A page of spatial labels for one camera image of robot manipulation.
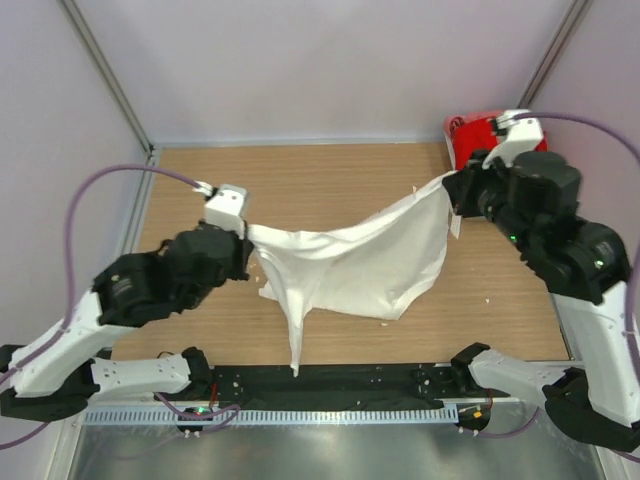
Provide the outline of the white t-shirt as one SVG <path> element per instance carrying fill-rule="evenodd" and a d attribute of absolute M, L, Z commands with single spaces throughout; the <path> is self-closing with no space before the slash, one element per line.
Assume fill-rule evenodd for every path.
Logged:
<path fill-rule="evenodd" d="M 300 368 L 312 309 L 397 320 L 436 282 L 447 253 L 451 200 L 439 176 L 357 225 L 325 232 L 253 225 L 263 298 L 287 320 L 290 367 Z"/>

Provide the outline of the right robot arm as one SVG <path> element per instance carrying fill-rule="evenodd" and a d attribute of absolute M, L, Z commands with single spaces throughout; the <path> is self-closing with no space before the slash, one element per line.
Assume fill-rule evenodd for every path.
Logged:
<path fill-rule="evenodd" d="M 568 437 L 631 453 L 639 446 L 639 382 L 623 313 L 631 265 L 610 227 L 577 214 L 582 175 L 560 155 L 529 151 L 511 165 L 477 159 L 442 181 L 456 214 L 494 224 L 543 281 L 581 367 L 544 368 L 474 343 L 451 360 L 459 394 L 491 389 L 543 409 Z"/>

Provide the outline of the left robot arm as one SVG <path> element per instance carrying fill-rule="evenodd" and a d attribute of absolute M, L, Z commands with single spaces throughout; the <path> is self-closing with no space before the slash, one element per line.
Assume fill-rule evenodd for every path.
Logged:
<path fill-rule="evenodd" d="M 146 324 L 197 308 L 228 280 L 246 281 L 253 245 L 233 231 L 200 223 L 152 251 L 125 254 L 101 272 L 61 320 L 29 345 L 4 345 L 5 417 L 48 423 L 95 400 L 151 394 L 199 400 L 213 376 L 203 351 L 113 361 L 99 352 Z"/>

